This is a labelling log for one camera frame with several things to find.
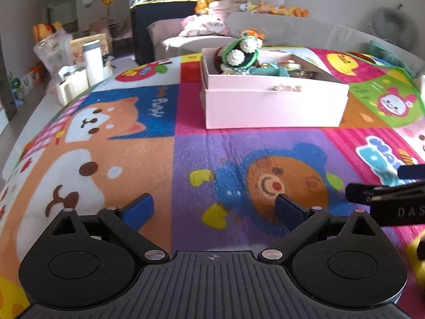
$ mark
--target thermos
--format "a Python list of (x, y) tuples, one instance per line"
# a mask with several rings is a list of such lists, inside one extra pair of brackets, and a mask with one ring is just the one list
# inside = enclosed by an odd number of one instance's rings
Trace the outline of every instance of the thermos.
[(99, 40), (84, 44), (82, 46), (82, 51), (84, 54), (84, 61), (86, 62), (88, 83), (90, 86), (94, 86), (104, 78), (102, 52)]

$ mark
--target puppy nose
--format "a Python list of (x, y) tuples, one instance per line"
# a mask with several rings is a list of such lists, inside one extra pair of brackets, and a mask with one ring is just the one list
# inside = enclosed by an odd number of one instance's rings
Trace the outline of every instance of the puppy nose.
[(273, 182), (272, 186), (273, 186), (274, 190), (281, 190), (282, 189), (282, 185), (277, 181)]

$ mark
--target gray sofa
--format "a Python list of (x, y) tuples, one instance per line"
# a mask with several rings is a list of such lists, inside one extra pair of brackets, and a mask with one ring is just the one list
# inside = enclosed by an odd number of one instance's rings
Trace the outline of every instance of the gray sofa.
[(230, 13), (225, 20), (232, 37), (201, 36), (180, 37), (182, 19), (155, 22), (149, 32), (155, 49), (155, 59), (201, 52), (202, 48), (219, 48), (238, 38), (245, 29), (257, 29), (266, 35), (265, 46), (291, 46), (322, 48), (335, 51), (365, 53), (371, 40), (377, 40), (413, 71), (423, 73), (425, 61), (375, 36), (342, 25), (328, 24), (309, 18), (258, 14)]

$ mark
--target colorful tablecloth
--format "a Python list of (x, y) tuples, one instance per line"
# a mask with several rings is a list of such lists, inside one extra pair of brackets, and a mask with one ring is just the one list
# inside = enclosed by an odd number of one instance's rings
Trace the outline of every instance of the colorful tablecloth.
[[(147, 192), (155, 213), (141, 233), (170, 253), (257, 253), (287, 232), (273, 213), (278, 193), (349, 215), (349, 182), (405, 183), (397, 168), (425, 160), (423, 105), (407, 75), (344, 53), (283, 50), (350, 84), (339, 128), (205, 130), (200, 54), (128, 70), (58, 114), (0, 192), (0, 317), (28, 305), (20, 260), (64, 207), (95, 214)], [(425, 227), (384, 231), (409, 268), (399, 306), (423, 319), (415, 243)]]

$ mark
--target ribbed gray plate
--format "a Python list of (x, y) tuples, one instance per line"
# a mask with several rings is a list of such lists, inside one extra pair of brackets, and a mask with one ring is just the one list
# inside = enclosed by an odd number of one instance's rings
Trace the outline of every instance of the ribbed gray plate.
[(347, 311), (318, 303), (285, 269), (257, 262), (250, 252), (178, 252), (146, 267), (119, 299), (97, 308), (61, 311), (33, 305), (22, 319), (408, 319), (390, 304)]

